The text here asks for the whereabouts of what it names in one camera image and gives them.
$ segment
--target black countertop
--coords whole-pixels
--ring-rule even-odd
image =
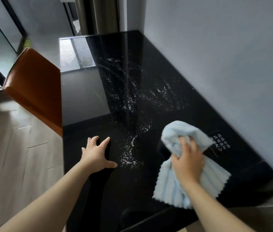
[[[67,231],[177,231],[196,221],[193,210],[152,199],[165,160],[157,144],[175,120],[216,140],[205,154],[232,174],[221,203],[260,203],[254,189],[273,178],[271,168],[139,31],[59,42],[65,173],[96,135],[111,137],[106,156],[118,163],[90,176]]]

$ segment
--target brown leather chair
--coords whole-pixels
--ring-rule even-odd
[[[3,90],[62,137],[60,70],[26,48],[12,66]]]

